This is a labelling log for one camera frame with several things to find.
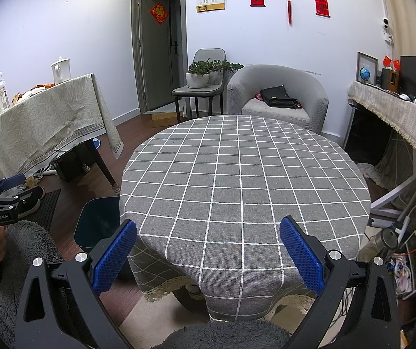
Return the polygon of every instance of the white mug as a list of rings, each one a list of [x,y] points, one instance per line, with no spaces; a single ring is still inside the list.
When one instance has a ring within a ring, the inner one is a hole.
[[[51,64],[53,70],[54,84],[58,85],[71,79],[70,59],[63,59],[61,56],[58,61]]]

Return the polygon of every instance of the silver screw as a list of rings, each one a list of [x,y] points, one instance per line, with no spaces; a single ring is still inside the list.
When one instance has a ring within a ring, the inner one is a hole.
[[[333,260],[340,260],[340,259],[341,259],[341,257],[342,257],[341,253],[340,253],[340,252],[338,252],[338,251],[330,251],[330,252],[329,252],[329,256],[330,256],[330,258],[332,258]]]
[[[33,260],[32,264],[33,266],[40,266],[41,264],[43,264],[43,258],[37,257],[35,260]]]
[[[83,253],[83,252],[81,252],[81,253],[79,253],[75,256],[75,260],[77,262],[84,262],[87,258],[88,258],[87,254]]]
[[[378,266],[384,265],[384,261],[383,261],[383,259],[381,257],[375,257],[375,258],[373,258],[373,261]]]

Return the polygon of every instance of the picture frame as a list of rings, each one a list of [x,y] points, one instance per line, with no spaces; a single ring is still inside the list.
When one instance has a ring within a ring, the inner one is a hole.
[[[357,63],[356,63],[356,81],[359,83],[365,83],[365,81],[360,77],[360,70],[362,68],[368,69],[371,77],[368,79],[367,83],[376,85],[376,76],[378,73],[378,59],[364,54],[363,52],[358,53]]]

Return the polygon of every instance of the red tassel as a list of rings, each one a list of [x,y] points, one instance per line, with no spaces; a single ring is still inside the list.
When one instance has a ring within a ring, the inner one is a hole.
[[[292,1],[287,0],[287,5],[289,7],[289,25],[292,26]]]

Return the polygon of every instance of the black floor mat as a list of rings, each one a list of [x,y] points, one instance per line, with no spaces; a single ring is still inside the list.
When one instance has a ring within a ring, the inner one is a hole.
[[[43,227],[47,232],[50,232],[54,210],[56,208],[56,203],[58,202],[60,193],[61,189],[46,193],[45,197],[41,200],[40,208],[23,219],[37,223],[39,226]]]

